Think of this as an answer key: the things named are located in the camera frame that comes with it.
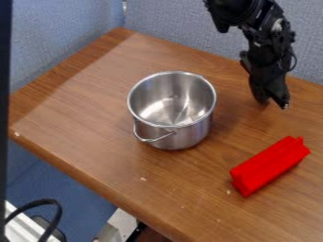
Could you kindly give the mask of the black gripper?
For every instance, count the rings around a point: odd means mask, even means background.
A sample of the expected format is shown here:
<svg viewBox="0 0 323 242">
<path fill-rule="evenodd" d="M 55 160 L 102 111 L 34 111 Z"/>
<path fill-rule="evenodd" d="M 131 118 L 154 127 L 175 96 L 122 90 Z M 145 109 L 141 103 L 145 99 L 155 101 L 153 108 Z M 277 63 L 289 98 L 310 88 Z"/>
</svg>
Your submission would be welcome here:
<svg viewBox="0 0 323 242">
<path fill-rule="evenodd" d="M 286 82 L 286 73 L 280 63 L 276 62 L 265 67 L 258 67 L 249 60 L 249 52 L 241 52 L 241 64 L 249 73 L 249 85 L 257 101 L 266 105 L 273 99 L 285 110 L 290 105 L 290 93 Z"/>
</svg>

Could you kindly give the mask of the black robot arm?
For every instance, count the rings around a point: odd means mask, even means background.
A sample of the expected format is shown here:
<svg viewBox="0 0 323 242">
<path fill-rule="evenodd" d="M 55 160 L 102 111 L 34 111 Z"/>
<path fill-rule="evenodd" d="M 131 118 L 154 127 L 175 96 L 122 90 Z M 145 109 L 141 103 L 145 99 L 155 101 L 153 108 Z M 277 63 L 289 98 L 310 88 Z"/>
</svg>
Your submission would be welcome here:
<svg viewBox="0 0 323 242">
<path fill-rule="evenodd" d="M 249 49 L 241 52 L 241 64 L 249 73 L 249 85 L 257 101 L 273 99 L 282 109 L 290 105 L 288 73 L 298 59 L 293 50 L 296 32 L 276 0 L 203 0 L 217 29 L 242 30 Z"/>
</svg>

